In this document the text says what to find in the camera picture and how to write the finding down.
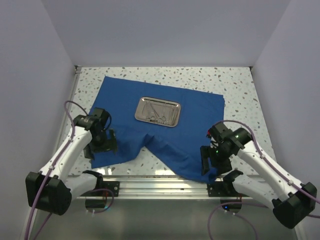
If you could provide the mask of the blue surgical drape cloth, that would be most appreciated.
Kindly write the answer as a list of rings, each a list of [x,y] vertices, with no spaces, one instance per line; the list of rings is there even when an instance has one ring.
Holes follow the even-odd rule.
[[[181,106],[176,126],[139,121],[135,118],[143,97],[173,101]],[[209,128],[224,118],[225,100],[220,94],[105,77],[93,103],[111,115],[117,151],[94,156],[93,168],[122,164],[135,159],[146,147],[176,175],[209,184],[218,172],[211,168],[202,174],[200,148],[208,146]]]

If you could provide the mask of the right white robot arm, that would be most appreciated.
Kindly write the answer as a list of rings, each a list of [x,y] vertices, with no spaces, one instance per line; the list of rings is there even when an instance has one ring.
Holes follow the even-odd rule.
[[[316,186],[311,182],[303,183],[273,160],[247,125],[231,130],[222,120],[214,124],[206,136],[210,145],[200,148],[201,174],[215,169],[216,177],[222,177],[217,187],[227,196],[251,197],[272,210],[275,218],[288,229],[298,225],[319,203]],[[250,165],[266,184],[233,168],[232,156]]]

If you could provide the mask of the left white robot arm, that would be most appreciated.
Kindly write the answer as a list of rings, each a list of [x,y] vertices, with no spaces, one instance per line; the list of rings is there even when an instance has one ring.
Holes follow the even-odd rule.
[[[95,154],[115,151],[115,131],[110,128],[111,115],[95,107],[89,115],[78,115],[71,123],[67,138],[53,157],[38,172],[30,172],[26,179],[28,205],[55,215],[63,215],[77,197],[89,192],[92,196],[103,193],[102,174],[85,170],[69,179],[71,168],[83,153],[89,160]]]

